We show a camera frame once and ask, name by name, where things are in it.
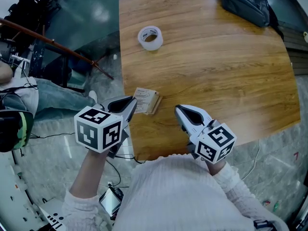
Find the wood grain tabletop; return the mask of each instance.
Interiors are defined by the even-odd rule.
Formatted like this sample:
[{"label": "wood grain tabletop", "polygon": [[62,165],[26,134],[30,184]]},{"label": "wood grain tabletop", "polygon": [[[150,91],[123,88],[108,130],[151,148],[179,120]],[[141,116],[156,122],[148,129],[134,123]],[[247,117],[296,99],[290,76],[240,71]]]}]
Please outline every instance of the wood grain tabletop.
[{"label": "wood grain tabletop", "polygon": [[[300,121],[295,77],[280,36],[225,11],[219,0],[120,0],[124,88],[158,91],[154,116],[135,114],[130,132],[138,160],[187,153],[174,108],[190,104],[225,122],[243,144]],[[145,26],[164,44],[146,51]]]}]

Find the jeans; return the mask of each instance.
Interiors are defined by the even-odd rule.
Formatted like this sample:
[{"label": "jeans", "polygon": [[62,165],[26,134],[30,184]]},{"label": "jeans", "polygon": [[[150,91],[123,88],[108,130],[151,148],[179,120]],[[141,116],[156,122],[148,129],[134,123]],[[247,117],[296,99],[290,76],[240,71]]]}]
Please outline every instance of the jeans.
[{"label": "jeans", "polygon": [[86,106],[94,106],[95,101],[81,93],[62,88],[50,80],[35,78],[38,86],[37,112],[46,108],[80,111]]}]

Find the white cable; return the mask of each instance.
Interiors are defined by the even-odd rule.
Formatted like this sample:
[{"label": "white cable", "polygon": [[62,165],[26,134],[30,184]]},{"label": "white cable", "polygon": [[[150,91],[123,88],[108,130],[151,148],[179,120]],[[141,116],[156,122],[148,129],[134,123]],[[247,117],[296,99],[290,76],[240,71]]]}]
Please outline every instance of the white cable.
[{"label": "white cable", "polygon": [[242,180],[246,179],[246,178],[250,175],[250,173],[255,169],[256,163],[257,163],[257,157],[258,157],[259,152],[260,152],[260,140],[259,140],[259,150],[258,150],[257,155],[256,155],[256,158],[255,158],[254,166],[253,166],[253,168],[249,171],[249,173],[248,173],[244,178],[242,178]]}]

